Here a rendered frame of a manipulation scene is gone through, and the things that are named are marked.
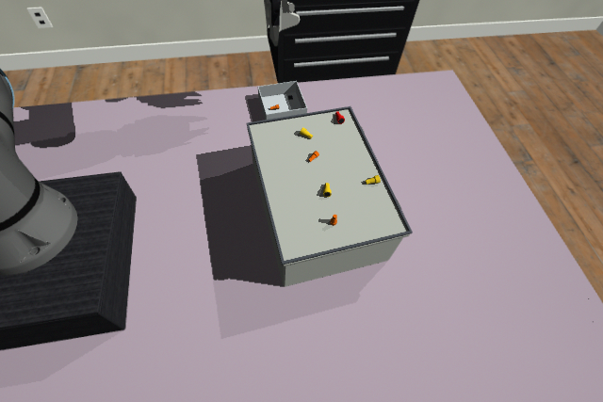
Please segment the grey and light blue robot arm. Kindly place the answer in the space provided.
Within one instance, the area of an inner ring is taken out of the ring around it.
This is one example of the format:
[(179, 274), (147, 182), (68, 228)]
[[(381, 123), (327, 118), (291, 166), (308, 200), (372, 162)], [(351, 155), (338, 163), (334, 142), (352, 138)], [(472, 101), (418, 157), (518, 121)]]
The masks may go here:
[(77, 226), (68, 198), (37, 181), (19, 159), (13, 107), (12, 86), (0, 69), (0, 275), (44, 265), (67, 246)]

